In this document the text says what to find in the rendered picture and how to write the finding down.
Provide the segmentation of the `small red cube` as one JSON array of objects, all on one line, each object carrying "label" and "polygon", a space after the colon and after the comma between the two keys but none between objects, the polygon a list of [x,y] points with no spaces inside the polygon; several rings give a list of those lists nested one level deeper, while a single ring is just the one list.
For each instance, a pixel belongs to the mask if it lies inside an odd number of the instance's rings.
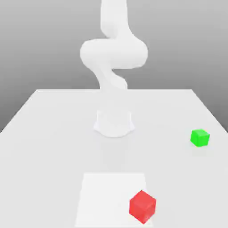
[{"label": "small red cube", "polygon": [[156,199],[140,190],[130,199],[129,213],[142,224],[145,224],[155,213]]}]

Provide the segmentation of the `small green cube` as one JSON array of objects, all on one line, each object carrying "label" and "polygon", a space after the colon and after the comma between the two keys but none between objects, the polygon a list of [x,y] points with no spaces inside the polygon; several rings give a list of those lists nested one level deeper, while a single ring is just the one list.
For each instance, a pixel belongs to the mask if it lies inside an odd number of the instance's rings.
[{"label": "small green cube", "polygon": [[209,143],[210,134],[203,129],[195,129],[191,132],[190,141],[196,147],[207,146]]}]

